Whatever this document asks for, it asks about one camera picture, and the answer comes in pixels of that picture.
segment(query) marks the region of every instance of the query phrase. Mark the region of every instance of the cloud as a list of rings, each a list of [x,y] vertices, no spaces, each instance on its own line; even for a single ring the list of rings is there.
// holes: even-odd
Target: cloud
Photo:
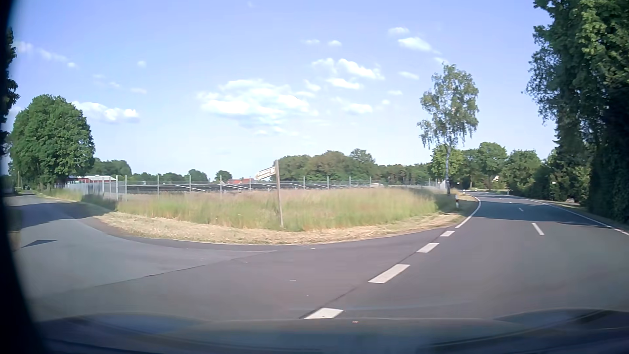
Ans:
[[[418,80],[420,78],[416,74],[413,74],[412,72],[408,72],[408,71],[400,71],[398,74],[400,76],[406,77],[407,79]]]
[[[435,61],[438,62],[439,64],[447,65],[450,63],[447,59],[444,59],[444,58],[434,57],[433,59],[435,59]]]
[[[343,58],[339,59],[336,63],[334,63],[334,59],[332,58],[319,59],[312,62],[312,66],[324,68],[332,75],[336,75],[339,70],[342,70],[353,76],[366,77],[368,79],[384,79],[384,76],[380,73],[380,69],[367,69],[358,65],[356,62],[351,62]]]
[[[332,73],[333,75],[337,74],[337,68],[334,67],[334,59],[332,58],[316,60],[312,62],[312,66],[315,68],[323,68],[326,71],[330,71],[330,73]]]
[[[310,83],[310,81],[308,81],[308,80],[304,80],[304,82],[306,83],[306,88],[309,89],[310,91],[317,92],[317,91],[319,91],[321,89],[321,86],[319,86],[317,84]]]
[[[380,79],[383,80],[384,76],[380,74],[380,69],[366,69],[358,65],[356,62],[350,62],[347,59],[339,59],[337,62],[337,67],[347,71],[349,74],[367,77],[369,79]]]
[[[336,86],[338,88],[348,88],[348,89],[360,89],[362,87],[359,83],[350,83],[345,79],[340,79],[338,77],[333,77],[331,79],[327,79],[332,86]]]
[[[18,53],[22,53],[22,54],[32,54],[32,53],[36,53],[38,54],[42,59],[47,60],[47,61],[53,61],[53,62],[64,62],[67,63],[68,67],[75,67],[76,64],[73,62],[69,62],[69,59],[61,54],[57,54],[57,53],[53,53],[53,52],[49,52],[43,48],[39,48],[34,46],[31,43],[28,42],[22,42],[22,41],[18,41],[15,43],[15,49]]]
[[[353,115],[372,113],[374,111],[370,105],[361,105],[360,103],[351,103],[343,107],[343,110]]]
[[[408,33],[408,28],[406,27],[389,28],[390,35],[404,35],[406,33]]]
[[[424,41],[420,37],[409,37],[404,39],[399,39],[398,43],[400,47],[409,48],[412,50],[420,50],[422,52],[431,52],[432,47],[428,42]]]
[[[139,114],[136,110],[122,108],[108,108],[105,105],[94,102],[73,101],[72,104],[79,110],[83,111],[83,115],[90,120],[100,122],[118,123],[118,122],[136,122]]]
[[[285,117],[317,115],[307,101],[292,93],[289,85],[275,86],[261,79],[228,81],[217,92],[200,92],[201,109],[234,119],[243,126],[276,126]]]
[[[143,88],[131,88],[130,91],[134,92],[134,93],[141,93],[141,94],[146,94],[147,93],[147,90],[145,90]]]
[[[315,97],[315,94],[308,91],[298,91],[298,92],[295,92],[295,96],[305,96],[305,97],[313,98]]]

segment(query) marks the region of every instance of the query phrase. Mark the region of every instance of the road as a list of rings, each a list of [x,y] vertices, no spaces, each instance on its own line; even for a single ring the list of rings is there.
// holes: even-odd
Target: road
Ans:
[[[460,227],[336,244],[244,246],[116,234],[76,205],[11,197],[37,320],[141,311],[209,320],[493,318],[629,310],[629,235],[532,200],[473,193]]]

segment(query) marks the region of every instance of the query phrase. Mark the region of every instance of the direction sign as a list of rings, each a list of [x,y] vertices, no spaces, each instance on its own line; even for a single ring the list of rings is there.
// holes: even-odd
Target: direction sign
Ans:
[[[271,177],[275,174],[275,167],[270,167],[267,169],[263,169],[260,172],[256,173],[254,178],[256,180],[263,180],[267,177]]]

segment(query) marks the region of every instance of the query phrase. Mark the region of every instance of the blue sky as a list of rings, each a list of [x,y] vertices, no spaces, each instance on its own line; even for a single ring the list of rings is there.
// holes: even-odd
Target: blue sky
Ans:
[[[21,98],[75,102],[96,157],[134,172],[248,177],[278,157],[367,149],[430,160],[416,123],[441,61],[472,74],[479,126],[546,157],[554,125],[521,93],[549,22],[532,1],[17,1]]]

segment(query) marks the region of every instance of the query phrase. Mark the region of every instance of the grass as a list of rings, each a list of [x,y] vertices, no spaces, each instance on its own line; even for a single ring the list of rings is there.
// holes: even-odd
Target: grass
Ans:
[[[282,191],[284,230],[293,232],[390,224],[453,209],[454,200],[423,190]],[[135,196],[120,202],[117,211],[240,229],[282,229],[277,194],[265,191]]]

